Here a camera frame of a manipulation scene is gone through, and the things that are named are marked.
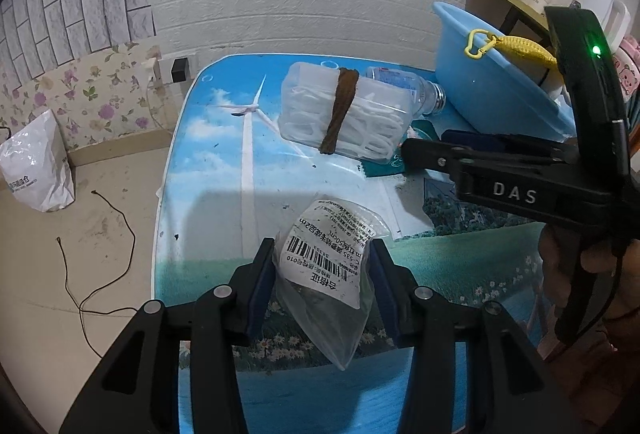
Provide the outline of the person right hand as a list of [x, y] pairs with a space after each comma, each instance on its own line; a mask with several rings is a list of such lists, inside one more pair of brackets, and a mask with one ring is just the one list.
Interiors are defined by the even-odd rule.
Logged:
[[581, 325], [601, 274], [611, 274], [616, 256], [610, 243], [546, 225], [538, 243], [544, 273], [544, 294], [563, 313]]

